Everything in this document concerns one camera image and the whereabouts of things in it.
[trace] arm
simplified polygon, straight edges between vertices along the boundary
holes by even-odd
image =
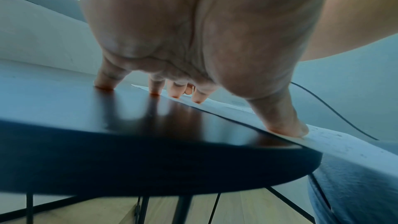
[[[349,51],[398,32],[398,0],[326,0],[301,61]]]

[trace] white paper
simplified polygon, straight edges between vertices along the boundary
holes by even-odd
[[[148,91],[148,87],[136,85],[133,86]],[[162,91],[161,95],[188,106],[216,114],[220,117],[228,118],[230,120],[248,124],[258,129],[267,131],[261,120],[250,108],[237,107],[211,99],[207,99],[202,104],[197,104],[192,102],[190,96],[187,95],[181,96],[180,99],[169,97],[165,90]],[[303,138],[293,138],[272,132],[271,133],[324,154],[342,158],[351,163],[377,170],[398,178],[397,155],[346,133],[333,131],[330,129],[323,129],[312,125],[308,125],[308,127],[310,132]]]

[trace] cable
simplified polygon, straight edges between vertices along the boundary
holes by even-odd
[[[324,100],[322,100],[319,96],[315,95],[314,93],[312,93],[311,91],[309,91],[308,89],[306,89],[305,87],[303,87],[303,86],[301,86],[301,85],[299,85],[299,84],[297,84],[297,83],[294,83],[294,82],[290,82],[290,83],[293,84],[293,85],[295,85],[295,86],[297,86],[297,87],[299,87],[299,88],[301,88],[301,89],[303,89],[303,90],[305,90],[305,91],[307,91],[308,93],[310,93],[313,97],[315,97],[316,99],[318,99],[321,103],[323,103],[326,107],[328,107],[331,111],[333,111],[338,117],[340,117],[341,119],[343,119],[346,123],[348,123],[349,125],[351,125],[351,126],[352,126],[354,129],[356,129],[357,131],[361,132],[363,135],[368,136],[368,137],[370,137],[371,139],[380,141],[380,139],[377,139],[377,138],[375,138],[375,137],[373,137],[373,136],[371,136],[371,135],[369,135],[369,134],[363,132],[361,129],[359,129],[358,127],[356,127],[355,125],[353,125],[350,121],[348,121],[348,120],[345,119],[342,115],[340,115],[339,112],[335,111],[331,106],[329,106],[329,104],[327,104],[327,103],[326,103]]]

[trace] wooden floor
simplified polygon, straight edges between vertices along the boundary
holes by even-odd
[[[186,224],[207,224],[216,200],[214,195],[193,198]],[[152,197],[145,224],[172,222],[177,197]],[[36,214],[35,224],[133,224],[137,198],[97,198]],[[25,218],[6,222],[25,224]],[[266,189],[221,194],[212,224],[310,224],[299,213]]]

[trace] tabletop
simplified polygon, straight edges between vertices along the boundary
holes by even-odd
[[[0,191],[166,196],[248,190],[322,154],[123,83],[0,61]]]

